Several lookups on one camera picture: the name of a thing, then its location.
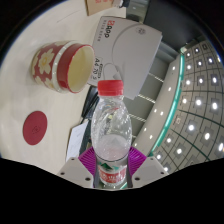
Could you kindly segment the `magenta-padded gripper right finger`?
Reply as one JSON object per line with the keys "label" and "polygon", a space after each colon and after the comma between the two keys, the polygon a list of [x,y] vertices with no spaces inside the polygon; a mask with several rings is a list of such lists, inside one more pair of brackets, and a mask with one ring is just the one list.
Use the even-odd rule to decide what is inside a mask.
{"label": "magenta-padded gripper right finger", "polygon": [[140,188],[168,175],[160,162],[131,147],[128,154],[127,186]]}

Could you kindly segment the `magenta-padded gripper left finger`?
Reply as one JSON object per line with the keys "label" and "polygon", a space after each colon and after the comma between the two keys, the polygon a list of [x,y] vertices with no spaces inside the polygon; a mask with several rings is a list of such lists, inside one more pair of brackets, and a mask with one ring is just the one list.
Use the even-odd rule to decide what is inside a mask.
{"label": "magenta-padded gripper left finger", "polygon": [[96,156],[93,148],[85,150],[79,157],[71,157],[57,175],[84,188],[94,187]]}

